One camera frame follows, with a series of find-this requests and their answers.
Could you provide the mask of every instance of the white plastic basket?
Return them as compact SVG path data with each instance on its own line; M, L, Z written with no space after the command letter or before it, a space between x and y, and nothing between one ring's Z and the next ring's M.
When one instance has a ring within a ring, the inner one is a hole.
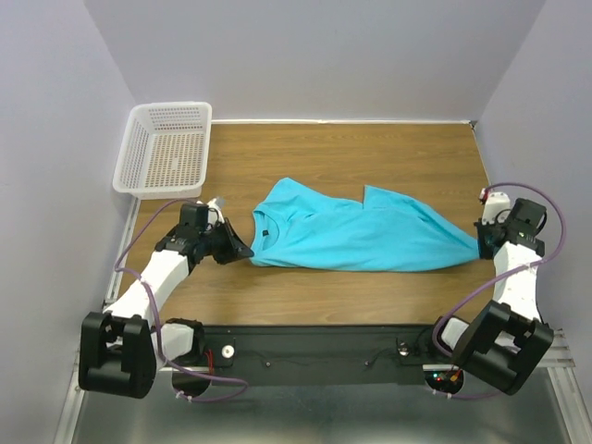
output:
M119 150L113 188L139 199L198 197L212 126L206 102L135 106Z

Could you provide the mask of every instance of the white wall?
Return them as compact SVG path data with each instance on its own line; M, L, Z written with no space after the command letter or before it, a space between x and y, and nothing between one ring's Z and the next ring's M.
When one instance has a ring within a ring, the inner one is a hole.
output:
M544 0L85 0L139 103L477 119Z
M589 0L548 0L476 136L492 181L538 185L566 214L567 244L556 263L541 269L538 298L546 320L567 331L592 412L591 20ZM545 229L548 248L558 233L557 223Z
M127 215L134 102L81 1L3 2L0 34L0 442L49 443Z

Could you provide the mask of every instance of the turquoise t-shirt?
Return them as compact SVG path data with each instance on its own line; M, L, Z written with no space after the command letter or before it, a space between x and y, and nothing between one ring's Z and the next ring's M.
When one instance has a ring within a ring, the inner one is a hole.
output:
M479 257L476 239L428 205L367 185L359 203L282 179L253 217L259 266L426 271Z

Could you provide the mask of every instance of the wooden surface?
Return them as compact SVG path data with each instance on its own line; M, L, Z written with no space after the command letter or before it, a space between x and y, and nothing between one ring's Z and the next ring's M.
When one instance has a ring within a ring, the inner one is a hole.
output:
M214 125L202 198L222 196L224 215L247 244L252 210L291 177L334 197L362 200L364 184L409 194L472 235L487 184L468 125ZM161 201L142 202L136 229ZM131 251L142 270L178 221L166 210ZM493 276L476 261L428 273L354 273L216 265L206 258L171 295L161 314L207 324L376 324L434 322ZM122 289L130 284L124 278ZM487 292L461 315L472 319Z

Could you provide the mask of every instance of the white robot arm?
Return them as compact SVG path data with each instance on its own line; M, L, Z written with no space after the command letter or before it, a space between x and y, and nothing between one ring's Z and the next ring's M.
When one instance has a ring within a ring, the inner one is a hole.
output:
M482 194L481 200L483 217L475 223L479 253L493 259L496 275L539 261L545 245L537 234L546 223L546 208L526 199L512 207L503 192ZM537 267L532 265L497 282L492 300L471 324L450 319L439 339L450 349L452 362L515 393L553 341L553 330L541 321L536 290Z
M160 240L150 262L129 289L102 313L90 313L82 323L79 385L82 389L143 398L165 365L157 352L156 311L202 259L212 255L221 265L251 257L253 252L223 217L219 201L182 205L179 223ZM203 353L201 323L172 319L160 329L164 355L174 360L190 352Z

